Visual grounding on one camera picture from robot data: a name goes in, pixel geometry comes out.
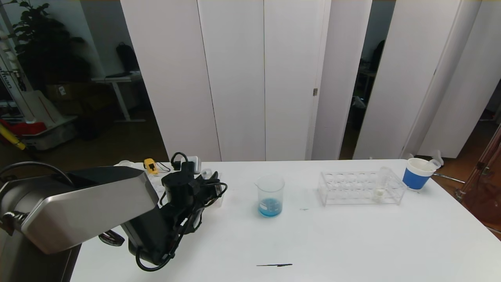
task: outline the yellow pole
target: yellow pole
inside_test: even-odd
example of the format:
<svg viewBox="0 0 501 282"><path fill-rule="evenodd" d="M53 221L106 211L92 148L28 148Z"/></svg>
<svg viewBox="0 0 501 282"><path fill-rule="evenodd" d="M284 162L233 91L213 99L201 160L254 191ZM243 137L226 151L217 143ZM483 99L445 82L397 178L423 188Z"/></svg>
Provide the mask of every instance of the yellow pole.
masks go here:
<svg viewBox="0 0 501 282"><path fill-rule="evenodd" d="M26 145L24 145L23 142L21 142L12 132L7 130L1 123L0 123L0 135L5 137L9 142L11 142L14 146L18 147L21 150L26 149Z"/></svg>

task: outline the desk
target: desk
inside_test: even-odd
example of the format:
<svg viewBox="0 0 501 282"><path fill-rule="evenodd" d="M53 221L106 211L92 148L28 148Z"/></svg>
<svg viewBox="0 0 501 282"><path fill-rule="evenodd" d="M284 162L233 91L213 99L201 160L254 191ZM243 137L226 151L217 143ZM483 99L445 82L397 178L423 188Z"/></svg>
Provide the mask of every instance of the desk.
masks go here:
<svg viewBox="0 0 501 282"><path fill-rule="evenodd" d="M141 80L143 77L141 74L131 74L127 76L121 76L121 77L96 77L93 78L92 81L97 82L97 83L111 83L113 86L113 90L115 91L115 95L117 95L118 99L118 104L120 105L120 109L122 110L122 113L124 114L125 120L118 120L118 121L125 121L125 122L131 122L131 121L145 121L144 119L131 119L129 115L129 111L127 110L127 106L125 105L124 98L122 96L122 93L120 92L120 87L118 87L118 83L123 83L123 82L133 82L137 80Z"/></svg>
<svg viewBox="0 0 501 282"><path fill-rule="evenodd" d="M204 212L199 230L183 238L173 260L144 272L126 244L93 238L82 245L72 281L499 281L501 243L433 180L419 193L406 191L400 206L325 208L318 199L320 171L387 166L402 176L406 162L202 163L222 172L228 191L222 206ZM253 182L267 173L286 180L276 218L257 211ZM256 266L278 263L293 265Z"/></svg>

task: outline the white partition panel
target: white partition panel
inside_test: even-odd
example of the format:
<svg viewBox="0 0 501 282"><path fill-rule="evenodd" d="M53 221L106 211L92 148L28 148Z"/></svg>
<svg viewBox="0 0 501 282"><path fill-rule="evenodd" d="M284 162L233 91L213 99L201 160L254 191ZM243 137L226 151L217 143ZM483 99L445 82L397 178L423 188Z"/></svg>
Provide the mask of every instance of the white partition panel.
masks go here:
<svg viewBox="0 0 501 282"><path fill-rule="evenodd" d="M372 0L333 1L320 85L313 160L337 160Z"/></svg>
<svg viewBox="0 0 501 282"><path fill-rule="evenodd" d="M196 0L121 0L167 151L220 161Z"/></svg>
<svg viewBox="0 0 501 282"><path fill-rule="evenodd" d="M501 78L501 3L482 1L444 99L418 153L456 158Z"/></svg>
<svg viewBox="0 0 501 282"><path fill-rule="evenodd" d="M397 1L354 159L402 154L460 0Z"/></svg>
<svg viewBox="0 0 501 282"><path fill-rule="evenodd" d="M223 161L264 161L263 0L198 0Z"/></svg>
<svg viewBox="0 0 501 282"><path fill-rule="evenodd" d="M329 8L324 0L264 1L267 161L308 157Z"/></svg>
<svg viewBox="0 0 501 282"><path fill-rule="evenodd" d="M431 80L430 88L428 89L418 118L414 123L414 128L408 138L407 145L404 149L404 155L423 154L419 152L419 147L423 143L435 114L444 99L444 94L447 91L447 87L449 86L450 80L464 51L481 3L481 1L461 0L449 39L445 45L435 75ZM436 149L438 148L430 148L430 150L427 150L427 154L431 155Z"/></svg>

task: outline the blue liquid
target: blue liquid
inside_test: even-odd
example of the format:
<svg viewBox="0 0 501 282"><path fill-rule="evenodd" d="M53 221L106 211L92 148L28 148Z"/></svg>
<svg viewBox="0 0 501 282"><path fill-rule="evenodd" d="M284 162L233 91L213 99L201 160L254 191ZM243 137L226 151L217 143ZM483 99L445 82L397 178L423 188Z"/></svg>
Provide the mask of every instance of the blue liquid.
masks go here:
<svg viewBox="0 0 501 282"><path fill-rule="evenodd" d="M264 217L274 217L282 212L282 202L267 198L259 202L258 210Z"/></svg>

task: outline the black mark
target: black mark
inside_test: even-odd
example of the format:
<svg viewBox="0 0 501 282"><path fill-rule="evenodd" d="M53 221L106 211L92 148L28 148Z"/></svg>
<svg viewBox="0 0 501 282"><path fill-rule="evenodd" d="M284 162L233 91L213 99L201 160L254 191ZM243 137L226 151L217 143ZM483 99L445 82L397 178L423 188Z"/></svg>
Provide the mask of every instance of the black mark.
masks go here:
<svg viewBox="0 0 501 282"><path fill-rule="evenodd" d="M289 266L292 265L292 263L284 263L284 264L261 264L261 265L256 265L256 266L276 266L276 267L282 267L282 266Z"/></svg>

